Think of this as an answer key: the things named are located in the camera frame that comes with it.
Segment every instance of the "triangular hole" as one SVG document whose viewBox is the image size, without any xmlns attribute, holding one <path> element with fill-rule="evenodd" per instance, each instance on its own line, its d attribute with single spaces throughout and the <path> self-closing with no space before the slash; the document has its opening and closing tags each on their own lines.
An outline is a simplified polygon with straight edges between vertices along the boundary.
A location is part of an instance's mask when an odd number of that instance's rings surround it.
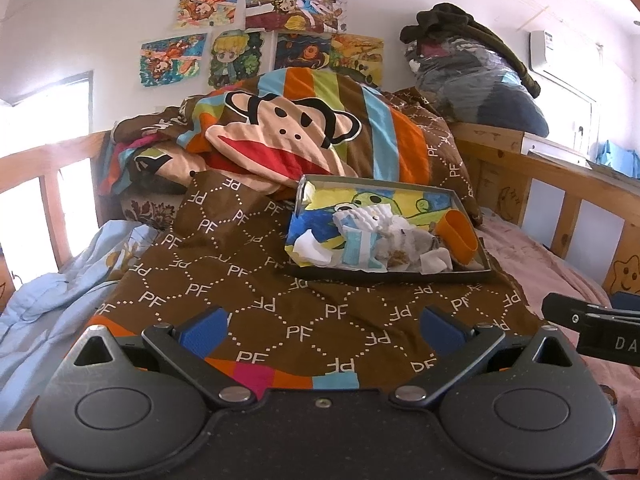
<svg viewBox="0 0 640 480">
<path fill-rule="evenodd" d="M 545 365 L 565 366 L 572 365 L 571 360 L 564 353 L 557 339 L 547 337 L 538 351 L 535 361 Z"/>
<path fill-rule="evenodd" d="M 93 336 L 84 345 L 74 363 L 76 366 L 97 365 L 113 361 L 101 337 Z"/>
</svg>

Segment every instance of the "red mouth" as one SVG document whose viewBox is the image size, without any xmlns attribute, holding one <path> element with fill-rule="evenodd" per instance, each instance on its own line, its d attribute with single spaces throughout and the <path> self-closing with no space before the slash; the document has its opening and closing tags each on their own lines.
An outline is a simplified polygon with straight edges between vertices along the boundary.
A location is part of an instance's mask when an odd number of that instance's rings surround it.
<svg viewBox="0 0 640 480">
<path fill-rule="evenodd" d="M 244 155 L 246 158 L 250 158 L 256 164 L 260 164 L 268 170 L 279 173 L 296 182 L 299 181 L 304 174 L 331 174 L 325 168 L 318 166 L 310 160 L 306 160 L 303 156 L 279 148 L 271 148 L 255 140 L 233 140 L 228 137 L 218 138 L 236 150 L 236 152 Z"/>
</svg>

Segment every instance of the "black mechanical device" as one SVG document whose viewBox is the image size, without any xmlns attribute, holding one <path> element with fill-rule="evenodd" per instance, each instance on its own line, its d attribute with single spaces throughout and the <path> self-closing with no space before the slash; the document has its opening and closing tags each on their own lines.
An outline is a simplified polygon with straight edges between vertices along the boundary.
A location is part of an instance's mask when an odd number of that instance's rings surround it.
<svg viewBox="0 0 640 480">
<path fill-rule="evenodd" d="M 268 390 L 261 400 L 170 325 L 126 338 L 91 326 L 34 409 L 43 480 L 608 478 L 597 464 L 614 410 L 557 327 L 507 337 L 425 312 L 462 344 L 390 394 Z"/>
</svg>

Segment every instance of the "brown blanket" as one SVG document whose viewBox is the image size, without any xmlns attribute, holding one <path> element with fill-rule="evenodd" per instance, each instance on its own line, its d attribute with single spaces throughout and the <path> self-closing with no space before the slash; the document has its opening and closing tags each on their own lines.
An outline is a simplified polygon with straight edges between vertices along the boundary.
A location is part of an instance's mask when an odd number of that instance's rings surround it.
<svg viewBox="0 0 640 480">
<path fill-rule="evenodd" d="M 214 171 L 196 174 L 172 230 L 91 323 L 131 335 L 159 321 L 184 327 L 221 307 L 184 344 L 258 395 L 270 386 L 390 389 L 407 381 L 436 361 L 420 335 L 428 305 L 469 326 L 491 322 L 532 334 L 540 325 L 495 261 L 495 277 L 478 285 L 366 288 L 292 278 L 289 219 L 283 203 Z"/>
</svg>

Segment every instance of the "metal screw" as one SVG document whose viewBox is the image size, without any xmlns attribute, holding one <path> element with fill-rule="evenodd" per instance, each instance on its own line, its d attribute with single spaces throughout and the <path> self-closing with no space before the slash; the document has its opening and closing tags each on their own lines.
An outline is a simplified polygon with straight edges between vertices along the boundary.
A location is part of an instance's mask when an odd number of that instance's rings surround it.
<svg viewBox="0 0 640 480">
<path fill-rule="evenodd" d="M 331 399 L 316 399 L 316 408 L 330 408 Z"/>
<path fill-rule="evenodd" d="M 251 390 L 244 386 L 228 386 L 218 396 L 225 402 L 247 402 L 251 399 Z"/>
<path fill-rule="evenodd" d="M 400 386 L 396 390 L 396 399 L 404 402 L 420 402 L 427 398 L 427 392 L 420 386 Z"/>
</svg>

